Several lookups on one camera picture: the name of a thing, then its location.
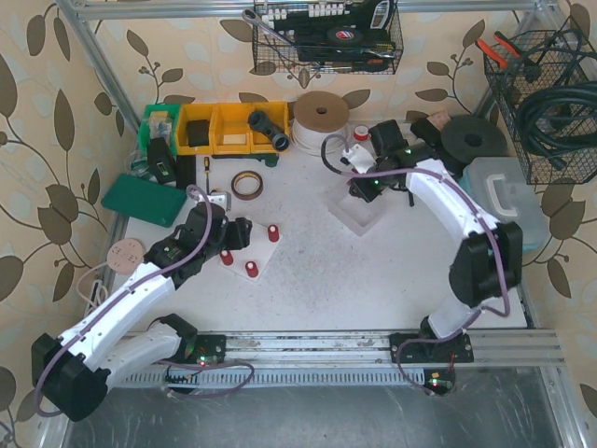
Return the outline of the short red spring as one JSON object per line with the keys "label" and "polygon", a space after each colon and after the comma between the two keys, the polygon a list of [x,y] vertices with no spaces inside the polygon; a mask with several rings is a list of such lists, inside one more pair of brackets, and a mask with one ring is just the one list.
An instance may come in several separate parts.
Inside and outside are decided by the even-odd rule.
{"label": "short red spring", "polygon": [[268,238],[272,243],[277,243],[280,240],[280,232],[277,225],[271,224],[268,227]]}
{"label": "short red spring", "polygon": [[257,278],[259,276],[259,270],[254,261],[247,261],[244,267],[249,278]]}

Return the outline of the white peg base plate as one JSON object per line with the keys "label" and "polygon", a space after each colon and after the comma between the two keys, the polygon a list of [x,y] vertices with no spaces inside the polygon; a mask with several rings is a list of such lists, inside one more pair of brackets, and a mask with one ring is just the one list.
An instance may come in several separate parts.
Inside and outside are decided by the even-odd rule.
{"label": "white peg base plate", "polygon": [[[277,243],[272,243],[269,241],[268,227],[270,225],[264,226],[258,223],[254,224],[251,233],[251,244],[243,250],[230,251],[234,258],[234,262],[230,266],[225,266],[219,256],[219,266],[232,273],[235,273],[236,275],[239,275],[244,279],[256,282],[265,272],[271,257],[283,239],[283,235],[279,226],[274,224],[279,228],[280,240]],[[254,261],[257,264],[259,270],[259,276],[257,278],[249,278],[247,276],[244,267],[247,261]]]}

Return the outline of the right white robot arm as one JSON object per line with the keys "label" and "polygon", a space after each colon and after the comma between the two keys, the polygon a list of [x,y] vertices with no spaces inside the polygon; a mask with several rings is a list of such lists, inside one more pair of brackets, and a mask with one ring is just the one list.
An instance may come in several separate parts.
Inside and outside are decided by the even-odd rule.
{"label": "right white robot arm", "polygon": [[522,230],[502,222],[466,193],[447,167],[437,128],[409,144],[395,120],[359,124],[342,151],[352,167],[351,195],[368,203],[386,189],[407,192],[423,202],[456,244],[449,268],[451,294],[423,319],[420,335],[446,340],[485,314],[508,318],[521,281]]}

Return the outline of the large red spring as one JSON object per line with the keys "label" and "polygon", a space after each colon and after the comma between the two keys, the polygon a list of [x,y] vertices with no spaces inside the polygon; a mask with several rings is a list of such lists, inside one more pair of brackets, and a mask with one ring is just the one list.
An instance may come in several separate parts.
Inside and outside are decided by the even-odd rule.
{"label": "large red spring", "polygon": [[234,262],[232,254],[228,250],[223,250],[220,254],[220,259],[225,266],[230,266]]}

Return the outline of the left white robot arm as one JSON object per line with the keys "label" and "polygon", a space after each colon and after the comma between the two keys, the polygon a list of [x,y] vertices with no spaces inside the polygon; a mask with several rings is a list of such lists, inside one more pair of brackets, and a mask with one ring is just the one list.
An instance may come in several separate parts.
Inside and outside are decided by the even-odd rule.
{"label": "left white robot arm", "polygon": [[230,220],[221,206],[199,203],[185,223],[151,246],[130,278],[104,303],[60,336],[42,334],[32,345],[36,412],[83,420],[115,386],[154,363],[197,372],[225,369],[228,363],[201,352],[197,329],[176,314],[155,319],[129,340],[124,337],[205,262],[224,251],[247,248],[252,229],[246,217]]}

